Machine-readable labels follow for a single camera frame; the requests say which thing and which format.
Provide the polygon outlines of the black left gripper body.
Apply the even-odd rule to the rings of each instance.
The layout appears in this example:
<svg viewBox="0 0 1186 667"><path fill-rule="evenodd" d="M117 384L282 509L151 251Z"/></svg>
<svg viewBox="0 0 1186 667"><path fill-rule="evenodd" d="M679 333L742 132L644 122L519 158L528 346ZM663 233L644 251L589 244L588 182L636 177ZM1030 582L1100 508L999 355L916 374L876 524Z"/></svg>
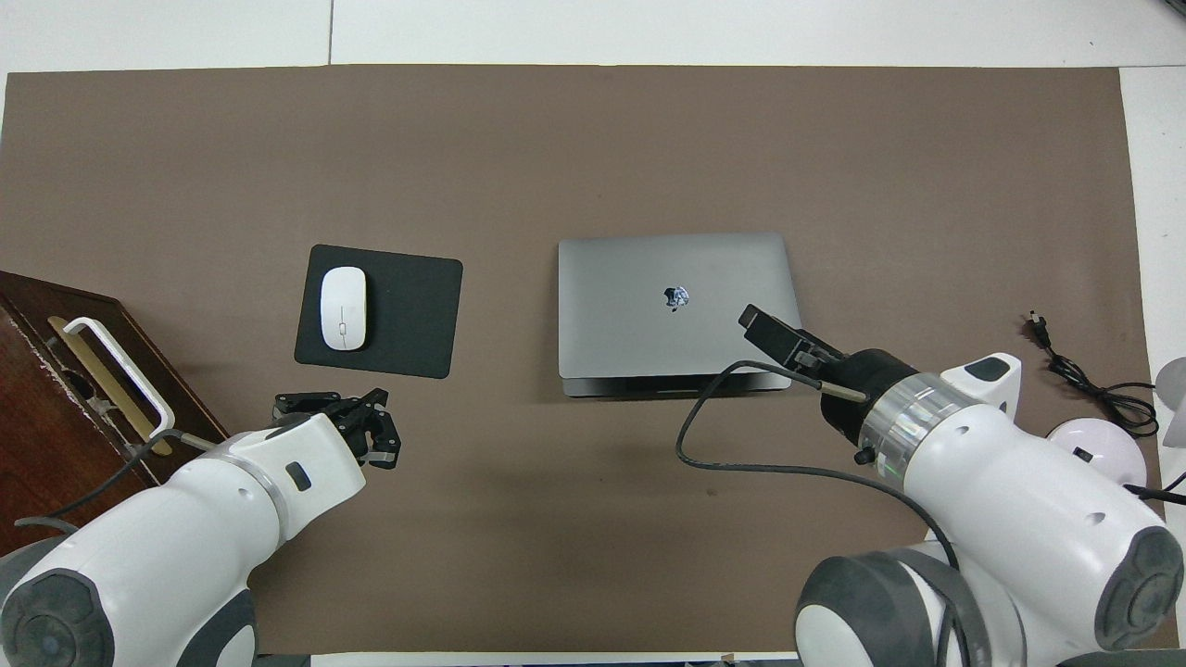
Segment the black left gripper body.
<svg viewBox="0 0 1186 667"><path fill-rule="evenodd" d="M391 413L385 408L388 398L384 389L374 389L364 396L342 398L329 405L329 419L355 459L369 459L376 436L398 436Z"/></svg>

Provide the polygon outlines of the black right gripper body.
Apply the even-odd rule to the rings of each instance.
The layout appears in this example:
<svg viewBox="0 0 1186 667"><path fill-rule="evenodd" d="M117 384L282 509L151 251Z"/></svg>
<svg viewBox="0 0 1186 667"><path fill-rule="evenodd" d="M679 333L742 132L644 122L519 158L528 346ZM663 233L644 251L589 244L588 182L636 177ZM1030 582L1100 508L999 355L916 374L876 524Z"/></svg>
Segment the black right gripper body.
<svg viewBox="0 0 1186 667"><path fill-rule="evenodd" d="M918 369L903 362L890 352L869 347L852 355L844 355L827 345L818 337L802 336L792 352L793 371L823 385L856 392L863 400L852 401L846 398L823 396L820 409L825 423L829 423L839 434L852 442L859 451L865 446L860 443L860 432L865 418L874 405L894 385L903 379L914 376Z"/></svg>

